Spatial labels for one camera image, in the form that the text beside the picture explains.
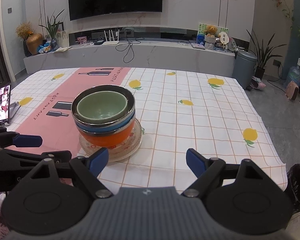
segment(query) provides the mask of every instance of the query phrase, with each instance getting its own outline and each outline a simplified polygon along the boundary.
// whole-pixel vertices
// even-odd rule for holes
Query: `stacked bowls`
[[[135,99],[124,87],[101,85],[80,93],[71,112],[81,135],[91,144],[111,147],[130,135],[135,118]]]

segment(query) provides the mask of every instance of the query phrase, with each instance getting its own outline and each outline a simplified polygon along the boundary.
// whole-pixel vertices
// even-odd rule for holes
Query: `screw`
[[[111,196],[111,192],[107,189],[100,189],[96,192],[98,198],[108,198]]]
[[[197,197],[197,196],[199,196],[199,191],[197,191],[194,188],[189,188],[189,189],[185,190],[183,194],[186,197]]]
[[[152,193],[152,191],[147,188],[142,193],[145,194],[146,196],[148,196]]]

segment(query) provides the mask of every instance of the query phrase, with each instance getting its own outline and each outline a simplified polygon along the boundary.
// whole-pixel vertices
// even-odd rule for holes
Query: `paper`
[[[59,48],[59,49],[57,49],[55,52],[59,52],[59,51],[66,51],[66,50],[68,50],[68,49],[70,49],[71,47],[65,47],[65,48]]]

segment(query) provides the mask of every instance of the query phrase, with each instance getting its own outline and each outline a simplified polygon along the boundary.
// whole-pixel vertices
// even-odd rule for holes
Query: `tablecloth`
[[[73,156],[86,155],[71,112],[53,106],[71,103],[83,90],[101,84],[118,84],[133,92],[136,118],[144,129],[139,150],[109,163],[98,177],[114,193],[122,186],[175,186],[182,192],[196,179],[186,165],[188,148],[227,163],[252,159],[282,190],[286,188],[285,164],[261,117],[232,78],[149,68],[39,71],[12,90],[11,102],[27,98],[29,103],[18,110],[8,130],[42,136],[41,147],[22,148],[25,152],[70,150]],[[51,116],[51,111],[63,115]]]

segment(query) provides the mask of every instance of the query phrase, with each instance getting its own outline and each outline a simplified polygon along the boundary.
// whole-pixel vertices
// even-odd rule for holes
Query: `gray trash can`
[[[257,57],[244,50],[239,50],[234,63],[232,78],[235,78],[243,89],[246,89],[253,77]]]

